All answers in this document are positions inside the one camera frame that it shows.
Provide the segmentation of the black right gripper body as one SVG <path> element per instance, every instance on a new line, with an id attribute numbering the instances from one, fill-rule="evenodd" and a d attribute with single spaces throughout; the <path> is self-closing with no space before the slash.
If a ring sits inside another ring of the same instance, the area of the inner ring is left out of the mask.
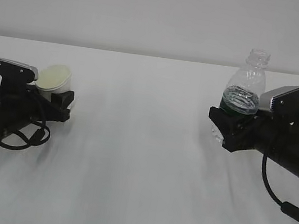
<path id="1" fill-rule="evenodd" d="M 269 156 L 276 160 L 299 163 L 299 125 L 289 123 L 283 117 L 253 115 L 252 130 L 248 139 L 249 150 L 264 152 L 269 149 Z"/>

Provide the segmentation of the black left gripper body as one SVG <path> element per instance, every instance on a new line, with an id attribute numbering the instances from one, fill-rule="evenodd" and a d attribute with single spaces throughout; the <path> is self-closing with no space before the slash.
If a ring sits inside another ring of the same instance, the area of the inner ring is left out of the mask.
<path id="1" fill-rule="evenodd" d="M 38 92 L 33 84 L 13 81 L 3 77 L 0 84 L 0 104 L 6 108 L 17 109 L 34 121 L 57 121 L 56 108 Z"/>

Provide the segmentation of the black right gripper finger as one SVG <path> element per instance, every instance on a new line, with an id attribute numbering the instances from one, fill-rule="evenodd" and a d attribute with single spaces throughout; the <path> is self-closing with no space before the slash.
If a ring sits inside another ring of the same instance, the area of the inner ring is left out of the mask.
<path id="1" fill-rule="evenodd" d="M 222 146 L 229 152 L 249 150 L 248 136 L 252 130 L 253 115 L 228 115 L 224 110 L 211 107 L 209 119 L 223 136 Z"/>

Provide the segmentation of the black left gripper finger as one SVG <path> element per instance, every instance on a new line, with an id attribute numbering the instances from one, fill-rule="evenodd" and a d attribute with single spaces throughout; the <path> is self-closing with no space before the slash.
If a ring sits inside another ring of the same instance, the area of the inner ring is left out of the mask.
<path id="1" fill-rule="evenodd" d="M 51 107 L 48 111 L 47 120 L 66 122 L 70 118 L 70 104 L 74 101 L 75 92 L 70 90 L 64 93 L 51 94 Z"/>

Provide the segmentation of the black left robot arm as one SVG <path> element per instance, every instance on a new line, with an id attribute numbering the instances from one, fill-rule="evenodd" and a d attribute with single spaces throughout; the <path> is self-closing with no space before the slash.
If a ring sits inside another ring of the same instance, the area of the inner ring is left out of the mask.
<path id="1" fill-rule="evenodd" d="M 45 99 L 36 86 L 0 84 L 0 147 L 24 150 L 45 144 L 51 137 L 49 121 L 66 122 L 75 93 L 70 90 Z"/>

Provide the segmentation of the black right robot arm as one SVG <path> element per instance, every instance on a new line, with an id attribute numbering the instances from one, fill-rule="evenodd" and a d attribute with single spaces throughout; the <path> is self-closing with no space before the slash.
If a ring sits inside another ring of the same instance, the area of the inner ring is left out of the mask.
<path id="1" fill-rule="evenodd" d="M 258 150 L 299 177 L 299 126 L 259 111 L 255 115 L 232 116 L 211 107 L 209 118 L 223 136 L 229 152 Z"/>

